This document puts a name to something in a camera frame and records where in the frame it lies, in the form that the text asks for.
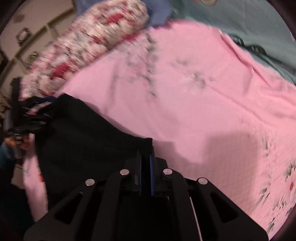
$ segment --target red and white floral pillow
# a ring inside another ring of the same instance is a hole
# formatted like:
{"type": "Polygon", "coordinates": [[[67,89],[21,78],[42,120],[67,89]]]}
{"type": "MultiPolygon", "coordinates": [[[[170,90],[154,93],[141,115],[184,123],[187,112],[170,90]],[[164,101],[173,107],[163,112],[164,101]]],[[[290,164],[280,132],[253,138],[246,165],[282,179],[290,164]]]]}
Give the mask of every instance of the red and white floral pillow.
{"type": "Polygon", "coordinates": [[[90,7],[52,42],[21,81],[19,100],[52,96],[80,68],[144,27],[140,0],[108,0],[90,7]]]}

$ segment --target pink floral sheet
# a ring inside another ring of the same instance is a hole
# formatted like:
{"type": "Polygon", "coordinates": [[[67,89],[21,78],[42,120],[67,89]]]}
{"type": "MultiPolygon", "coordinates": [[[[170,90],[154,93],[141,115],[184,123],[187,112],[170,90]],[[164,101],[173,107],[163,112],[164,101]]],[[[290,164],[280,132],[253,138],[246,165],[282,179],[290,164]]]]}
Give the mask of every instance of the pink floral sheet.
{"type": "MultiPolygon", "coordinates": [[[[189,21],[147,29],[76,73],[63,92],[120,130],[152,137],[156,156],[186,178],[208,178],[269,238],[291,213],[296,87],[219,29],[189,21]]],[[[36,220],[46,213],[37,163],[29,152],[24,184],[36,220]]]]}
{"type": "Polygon", "coordinates": [[[142,29],[148,18],[140,0],[93,5],[40,54],[21,81],[19,100],[52,96],[79,69],[142,29]]]}

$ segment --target bed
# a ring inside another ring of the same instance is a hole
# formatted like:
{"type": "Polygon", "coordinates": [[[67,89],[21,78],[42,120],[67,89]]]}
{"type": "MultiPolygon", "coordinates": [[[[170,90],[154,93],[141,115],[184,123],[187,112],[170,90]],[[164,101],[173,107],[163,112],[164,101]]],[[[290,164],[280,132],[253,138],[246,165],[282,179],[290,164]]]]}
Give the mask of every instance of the bed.
{"type": "MultiPolygon", "coordinates": [[[[61,93],[126,133],[153,138],[157,157],[186,178],[208,178],[270,239],[291,219],[296,87],[218,28],[175,20],[143,30],[75,73],[61,93]]],[[[24,185],[37,221],[46,189],[30,140],[24,185]]]]}

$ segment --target metal bolt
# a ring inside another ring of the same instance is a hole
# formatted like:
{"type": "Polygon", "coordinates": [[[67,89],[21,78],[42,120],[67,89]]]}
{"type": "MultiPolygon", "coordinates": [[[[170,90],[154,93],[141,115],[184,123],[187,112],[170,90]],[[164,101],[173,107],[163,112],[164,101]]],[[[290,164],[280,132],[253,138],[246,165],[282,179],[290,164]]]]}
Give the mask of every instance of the metal bolt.
{"type": "Polygon", "coordinates": [[[92,186],[94,183],[95,183],[94,179],[87,179],[87,180],[85,181],[85,184],[86,184],[87,186],[92,186]]]}
{"type": "Polygon", "coordinates": [[[173,171],[169,168],[166,168],[163,170],[164,175],[171,175],[173,173],[173,171]]]}
{"type": "Polygon", "coordinates": [[[127,169],[122,169],[122,170],[120,171],[120,174],[123,175],[123,176],[126,176],[126,175],[129,174],[129,170],[127,170],[127,169]]]}
{"type": "Polygon", "coordinates": [[[206,184],[207,184],[207,179],[204,178],[204,177],[201,177],[200,179],[198,179],[198,182],[199,182],[201,185],[206,185],[206,184]]]}

